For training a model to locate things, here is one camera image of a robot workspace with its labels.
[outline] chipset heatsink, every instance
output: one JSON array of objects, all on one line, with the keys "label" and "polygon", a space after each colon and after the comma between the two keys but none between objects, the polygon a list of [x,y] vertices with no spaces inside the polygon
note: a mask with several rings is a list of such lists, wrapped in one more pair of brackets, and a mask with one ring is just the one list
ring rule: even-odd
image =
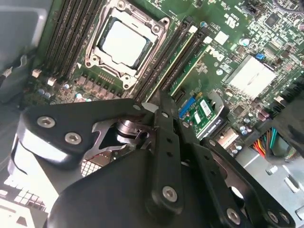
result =
[{"label": "chipset heatsink", "polygon": [[107,0],[85,52],[87,68],[98,66],[131,89],[165,41],[169,18],[160,21],[126,0]]},{"label": "chipset heatsink", "polygon": [[254,100],[275,77],[274,72],[249,55],[226,80],[226,83]]}]

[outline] cpu socket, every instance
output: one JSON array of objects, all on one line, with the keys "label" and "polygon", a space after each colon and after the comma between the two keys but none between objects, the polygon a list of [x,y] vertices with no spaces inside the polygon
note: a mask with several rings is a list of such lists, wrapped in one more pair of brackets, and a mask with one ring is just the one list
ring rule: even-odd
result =
[{"label": "cpu socket", "polygon": [[107,0],[86,49],[86,67],[98,66],[130,89],[164,43],[169,23],[169,18],[155,21],[125,0]]}]

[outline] black ram slot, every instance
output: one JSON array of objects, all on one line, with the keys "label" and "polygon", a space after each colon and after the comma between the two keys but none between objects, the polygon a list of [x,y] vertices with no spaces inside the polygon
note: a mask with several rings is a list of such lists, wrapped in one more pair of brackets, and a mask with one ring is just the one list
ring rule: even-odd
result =
[{"label": "black ram slot", "polygon": [[63,72],[63,76],[66,77],[71,77],[71,74],[73,73],[73,69],[74,69],[74,65],[80,55],[81,50],[83,49],[83,43],[85,42],[86,39],[88,39],[89,37],[89,32],[92,31],[93,28],[93,22],[95,21],[96,17],[99,15],[101,8],[103,6],[104,0],[97,0],[96,3],[94,4],[93,7],[93,12],[89,15],[89,22],[87,24],[87,27],[85,28],[85,31],[81,37],[80,40],[80,45],[77,46],[77,50],[75,52],[75,54],[73,55],[73,59],[71,64],[69,65],[69,67],[67,69],[64,69],[65,71]]},{"label": "black ram slot", "polygon": [[153,87],[155,84],[160,72],[167,66],[169,60],[175,53],[176,48],[184,41],[190,26],[193,23],[193,19],[191,17],[186,17],[183,22],[178,27],[177,31],[173,34],[170,41],[166,45],[154,63],[153,67],[150,71],[146,71],[145,75],[143,75],[144,82],[140,82],[138,87],[138,91],[134,96],[134,99],[141,102],[146,93]]},{"label": "black ram slot", "polygon": [[72,36],[71,42],[68,46],[68,51],[65,53],[64,62],[60,65],[60,76],[64,76],[66,71],[69,69],[72,64],[72,58],[76,54],[76,49],[78,46],[82,46],[80,42],[81,37],[83,36],[84,30],[88,26],[88,19],[94,10],[95,4],[93,4],[93,0],[88,2],[85,5],[85,9],[82,12],[80,23],[77,25],[76,31]]},{"label": "black ram slot", "polygon": [[58,33],[58,30],[60,28],[60,25],[62,23],[62,20],[64,18],[64,15],[66,13],[66,10],[67,10],[67,7],[68,7],[68,4],[69,4],[69,1],[65,1],[62,5],[61,5],[61,10],[60,10],[60,13],[59,13],[59,16],[58,16],[58,19],[56,21],[56,26],[53,28],[53,36],[52,36],[52,39],[50,40],[49,44],[48,44],[48,49],[47,49],[47,52],[46,52],[46,58],[45,58],[45,62],[48,62],[48,58],[50,56],[50,53],[54,47],[54,42],[55,42],[55,39],[57,37],[57,33]]},{"label": "black ram slot", "polygon": [[64,32],[64,39],[60,41],[58,52],[55,55],[54,62],[51,65],[51,69],[53,73],[55,74],[57,71],[57,68],[59,67],[59,63],[63,61],[64,53],[67,51],[67,47],[69,45],[69,42],[71,42],[71,36],[74,33],[75,26],[77,25],[79,21],[79,15],[82,12],[84,0],[77,0],[77,3],[74,5],[74,9],[72,10],[72,13],[70,14],[70,18],[68,20],[65,32]]},{"label": "black ram slot", "polygon": [[192,41],[182,51],[179,58],[171,66],[170,71],[166,75],[166,79],[163,80],[160,90],[169,91],[172,83],[181,75],[185,66],[193,58],[193,56],[200,50],[203,45],[203,40],[208,35],[206,28],[200,28],[192,38]]},{"label": "black ram slot", "polygon": [[51,44],[52,49],[50,51],[50,54],[48,55],[48,59],[46,60],[47,69],[50,69],[51,63],[54,60],[54,55],[59,51],[58,50],[59,43],[62,39],[64,39],[63,34],[64,34],[64,30],[66,28],[68,15],[71,13],[74,4],[75,4],[75,1],[73,1],[73,0],[70,0],[68,2],[66,11],[63,13],[63,17],[58,23],[58,28],[55,31],[56,37]]}]

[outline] metal screw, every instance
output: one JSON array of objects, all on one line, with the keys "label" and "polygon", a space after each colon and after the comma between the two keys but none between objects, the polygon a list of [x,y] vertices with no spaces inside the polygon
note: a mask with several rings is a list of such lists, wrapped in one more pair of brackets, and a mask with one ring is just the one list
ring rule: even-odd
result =
[{"label": "metal screw", "polygon": [[37,119],[37,123],[41,127],[51,128],[54,127],[56,122],[53,118],[48,116],[42,116]]},{"label": "metal screw", "polygon": [[278,218],[276,217],[276,215],[272,211],[268,211],[267,214],[271,218],[271,220],[273,220],[275,223],[279,222]]},{"label": "metal screw", "polygon": [[188,123],[186,123],[186,122],[182,122],[182,125],[184,125],[185,127],[189,127],[189,124]]},{"label": "metal screw", "polygon": [[136,110],[141,110],[140,106],[136,105],[136,104],[133,104],[133,108],[135,108]]},{"label": "metal screw", "polygon": [[65,135],[65,141],[69,144],[78,145],[81,143],[81,136],[75,132],[69,132]]},{"label": "metal screw", "polygon": [[228,218],[233,221],[235,224],[239,225],[241,224],[241,218],[239,217],[239,215],[231,208],[227,209],[227,215]]},{"label": "metal screw", "polygon": [[163,196],[170,202],[174,203],[177,201],[177,193],[174,188],[170,186],[165,186],[162,189]]},{"label": "metal screw", "polygon": [[162,114],[164,117],[166,117],[166,118],[169,117],[168,114],[166,114],[166,113],[164,113],[164,112],[162,112],[161,114]]},{"label": "metal screw", "polygon": [[209,143],[212,145],[212,146],[215,146],[215,142],[213,140],[209,140]]},{"label": "metal screw", "polygon": [[154,25],[152,30],[153,32],[159,32],[161,30],[161,27],[159,27],[158,25]]},{"label": "metal screw", "polygon": [[123,9],[125,7],[125,2],[124,1],[119,1],[117,6],[118,6],[118,8]]},{"label": "metal screw", "polygon": [[285,214],[283,214],[282,212],[280,212],[279,214],[284,219],[285,222],[287,222],[288,224],[290,224],[290,220],[288,219],[288,217]]}]

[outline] green circuit board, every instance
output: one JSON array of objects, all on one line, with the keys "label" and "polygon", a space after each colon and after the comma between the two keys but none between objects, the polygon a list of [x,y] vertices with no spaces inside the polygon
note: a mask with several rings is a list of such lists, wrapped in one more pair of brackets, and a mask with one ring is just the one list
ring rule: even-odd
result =
[{"label": "green circuit board", "polygon": [[[33,69],[40,68],[45,62],[56,20],[60,16],[59,11],[66,2],[69,1],[54,0]],[[252,2],[256,4],[259,11],[256,15],[251,15],[244,10],[244,1],[237,0],[134,0],[131,2],[155,20],[164,17],[170,19],[166,39],[155,59],[166,48],[170,38],[187,16],[192,17],[193,26],[196,29],[208,30],[204,44],[189,59],[168,90],[171,95],[175,95],[180,89],[184,91],[184,96],[178,101],[179,108],[199,93],[206,98],[210,92],[214,91],[228,104],[230,109],[228,119],[234,128],[237,129],[248,115],[251,120],[250,125],[253,126],[259,121],[256,117],[257,107],[252,105],[253,100],[240,90],[232,88],[227,81],[242,62],[248,56],[255,58],[256,54],[261,54],[263,58],[258,61],[267,65],[276,75],[270,84],[265,88],[263,86],[263,91],[258,95],[259,105],[262,108],[268,108],[276,97],[303,74],[304,33],[298,28],[303,23],[303,17],[278,10],[270,0]],[[297,7],[290,0],[286,1],[285,6],[291,9]],[[29,80],[23,100],[24,106],[133,98],[131,90],[125,90],[119,78],[100,67],[87,68],[85,65],[85,48],[97,22],[98,17],[95,17],[92,20],[92,26],[85,34],[81,49],[75,52],[77,55],[72,62],[72,70],[69,71],[65,80],[60,82],[58,80],[52,86],[47,85],[46,80],[52,76],[52,72],[42,70],[38,78],[31,77]],[[170,64],[163,68],[156,82],[146,91],[143,102],[152,101],[154,92],[159,89],[159,84],[166,77],[167,71],[193,36],[194,33],[189,32],[185,40],[178,45],[170,58]],[[240,45],[240,41],[244,39],[248,39],[249,43]],[[99,91],[105,90],[103,95],[94,92],[95,85],[98,85]],[[183,117],[185,121],[193,125],[197,134],[214,118],[213,110],[208,118],[204,117],[204,112],[199,110],[201,99],[198,99]]]}]

